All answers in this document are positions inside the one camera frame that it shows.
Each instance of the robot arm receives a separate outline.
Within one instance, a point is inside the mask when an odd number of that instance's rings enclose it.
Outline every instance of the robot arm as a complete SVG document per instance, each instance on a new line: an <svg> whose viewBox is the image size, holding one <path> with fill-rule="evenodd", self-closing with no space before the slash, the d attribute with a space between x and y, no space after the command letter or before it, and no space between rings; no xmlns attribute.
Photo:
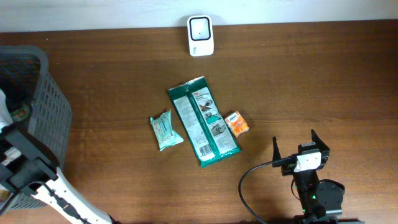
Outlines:
<svg viewBox="0 0 398 224"><path fill-rule="evenodd" d="M295 224L339 223L336 216L343 213L341 204L343 203L345 188L344 185L333 180L318 179L317 170L322 169L326 165L330 149L323 143L314 130L311 130L311 134L312 142L299 145L297 154L292 154L283 159L280 157L276 137L273 137L274 155L272 161L253 167L242 176L238 185L239 196L245 207L259 222L267 224L247 205L242 196L241 185L245 176L253 170L272 165L273 167L281 167L283 176L292 175L294 178L293 183L296 184L298 199L304 213L304 215L294 217ZM364 224L361 221L340 223Z"/></svg>
<svg viewBox="0 0 398 224"><path fill-rule="evenodd" d="M13 195L19 192L30 194L73 224L118 223L72 187L62 174L57 158L44 144L12 123L1 90L0 134L13 146L6 152L15 155L0 162L0 184Z"/></svg>

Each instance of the light green pouch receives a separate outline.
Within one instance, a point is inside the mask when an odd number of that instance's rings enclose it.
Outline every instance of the light green pouch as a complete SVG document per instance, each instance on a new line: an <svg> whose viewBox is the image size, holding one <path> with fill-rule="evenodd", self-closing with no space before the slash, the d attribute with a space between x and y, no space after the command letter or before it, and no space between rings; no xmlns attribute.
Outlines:
<svg viewBox="0 0 398 224"><path fill-rule="evenodd" d="M184 141L184 139L172 129L171 110L164 112L157 119L150 118L150 124L155 131L160 151L166 147L174 146Z"/></svg>
<svg viewBox="0 0 398 224"><path fill-rule="evenodd" d="M217 109L205 77L168 92L202 167L241 151Z"/></svg>

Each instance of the barcode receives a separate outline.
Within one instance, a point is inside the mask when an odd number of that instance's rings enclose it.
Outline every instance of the barcode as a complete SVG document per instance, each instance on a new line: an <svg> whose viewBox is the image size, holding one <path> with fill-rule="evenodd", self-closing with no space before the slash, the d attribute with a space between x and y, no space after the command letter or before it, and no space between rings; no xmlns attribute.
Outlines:
<svg viewBox="0 0 398 224"><path fill-rule="evenodd" d="M207 154L212 153L213 151L211 150L210 145L202 146L199 148L201 156L205 156Z"/></svg>

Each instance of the white label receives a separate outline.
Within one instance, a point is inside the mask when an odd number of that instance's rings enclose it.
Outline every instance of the white label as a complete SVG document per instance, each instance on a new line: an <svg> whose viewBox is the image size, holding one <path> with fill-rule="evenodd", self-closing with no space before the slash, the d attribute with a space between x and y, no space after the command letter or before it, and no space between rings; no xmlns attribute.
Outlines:
<svg viewBox="0 0 398 224"><path fill-rule="evenodd" d="M214 142L220 153L224 154L237 146L232 138L228 127L217 110L213 98L210 95L209 89L204 87L192 93L195 102L197 103L201 115L213 136Z"/></svg>
<svg viewBox="0 0 398 224"><path fill-rule="evenodd" d="M193 148L201 161L207 161L214 158L209 142L200 126L199 120L192 108L187 96L174 100L174 105L180 114L182 123L187 129L187 133L193 144Z"/></svg>
<svg viewBox="0 0 398 224"><path fill-rule="evenodd" d="M18 150L16 147L11 147L10 149L8 149L5 153L7 156L7 159L3 160L1 163L6 166L8 164L10 164L10 162L14 161L15 159L17 159L19 156L22 155L22 153L20 152L20 150Z"/></svg>
<svg viewBox="0 0 398 224"><path fill-rule="evenodd" d="M320 152L297 156L297 165L294 168L294 172L318 168L321 164L321 156Z"/></svg>
<svg viewBox="0 0 398 224"><path fill-rule="evenodd" d="M7 106L6 106L6 95L0 89L0 134L1 130L5 126L9 126L12 124L12 118L10 113L8 113Z"/></svg>
<svg viewBox="0 0 398 224"><path fill-rule="evenodd" d="M229 115L226 119L228 119L228 121L230 121L230 122L233 123L233 122L235 122L236 120L238 120L238 115L237 115L236 112L235 112L235 113Z"/></svg>

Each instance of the white wall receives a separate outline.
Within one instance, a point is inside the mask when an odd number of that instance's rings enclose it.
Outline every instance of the white wall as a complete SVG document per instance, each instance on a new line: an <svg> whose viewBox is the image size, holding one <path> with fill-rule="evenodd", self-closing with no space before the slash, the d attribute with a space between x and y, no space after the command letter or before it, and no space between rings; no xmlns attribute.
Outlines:
<svg viewBox="0 0 398 224"><path fill-rule="evenodd" d="M0 0L0 32L397 19L398 0Z"/></svg>

